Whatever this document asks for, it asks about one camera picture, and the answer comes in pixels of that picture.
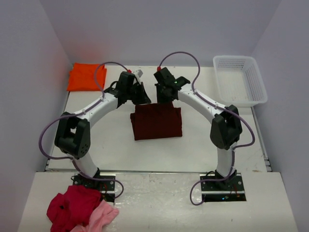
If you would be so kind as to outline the dark red t-shirt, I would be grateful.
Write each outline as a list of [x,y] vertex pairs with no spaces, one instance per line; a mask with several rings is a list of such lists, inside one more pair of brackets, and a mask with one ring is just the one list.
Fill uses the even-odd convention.
[[182,137],[182,110],[173,103],[136,105],[130,114],[134,140]]

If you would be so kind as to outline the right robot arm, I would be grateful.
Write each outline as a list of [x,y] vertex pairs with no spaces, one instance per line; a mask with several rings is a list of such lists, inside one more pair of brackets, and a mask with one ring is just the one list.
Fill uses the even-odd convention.
[[157,80],[155,86],[159,103],[181,101],[191,106],[210,122],[210,139],[217,147],[218,159],[213,181],[226,184],[236,175],[233,149],[242,133],[237,107],[217,104],[203,94],[198,96],[188,79],[183,76],[175,78],[166,67],[157,67],[154,77]]

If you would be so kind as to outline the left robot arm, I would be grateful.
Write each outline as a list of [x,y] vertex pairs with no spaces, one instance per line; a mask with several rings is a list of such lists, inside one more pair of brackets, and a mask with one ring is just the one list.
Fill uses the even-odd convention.
[[115,86],[106,88],[92,104],[73,114],[63,113],[58,124],[55,146],[68,155],[76,170],[84,177],[98,180],[99,169],[92,161],[91,128],[109,112],[127,101],[134,105],[150,104],[143,82],[141,70],[121,72]]

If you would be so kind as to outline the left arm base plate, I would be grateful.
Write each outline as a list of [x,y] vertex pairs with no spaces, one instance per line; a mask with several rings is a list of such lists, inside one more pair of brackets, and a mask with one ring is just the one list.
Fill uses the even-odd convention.
[[80,174],[71,177],[73,185],[82,185],[86,188],[95,189],[101,192],[101,199],[109,203],[115,201],[115,176],[114,175],[99,175],[96,174],[95,178],[104,179],[104,181],[97,181],[85,178]]

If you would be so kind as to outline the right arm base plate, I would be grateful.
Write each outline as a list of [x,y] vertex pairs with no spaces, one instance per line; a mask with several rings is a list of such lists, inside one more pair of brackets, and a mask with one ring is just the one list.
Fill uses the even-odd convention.
[[237,173],[232,179],[229,179],[227,183],[205,181],[213,178],[215,178],[214,171],[211,171],[210,174],[200,175],[200,180],[203,180],[200,184],[201,196],[205,203],[247,201],[240,173]]

